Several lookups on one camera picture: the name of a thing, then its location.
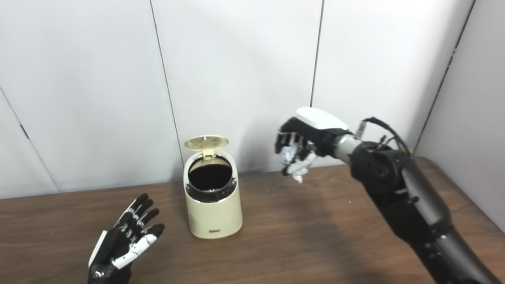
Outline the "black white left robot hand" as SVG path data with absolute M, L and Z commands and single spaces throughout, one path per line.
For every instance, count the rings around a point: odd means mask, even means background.
M 147 224 L 159 214 L 150 209 L 153 200 L 143 193 L 133 200 L 115 225 L 103 230 L 88 261 L 89 284 L 128 284 L 133 262 L 165 229 L 164 224 Z

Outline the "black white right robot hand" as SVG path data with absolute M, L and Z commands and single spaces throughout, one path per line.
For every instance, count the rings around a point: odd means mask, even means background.
M 345 162 L 348 153 L 339 151 L 339 143 L 351 136 L 348 126 L 335 116 L 319 108 L 298 108 L 279 128 L 274 143 L 274 152 L 284 166 L 282 175 L 301 182 L 318 157 Z

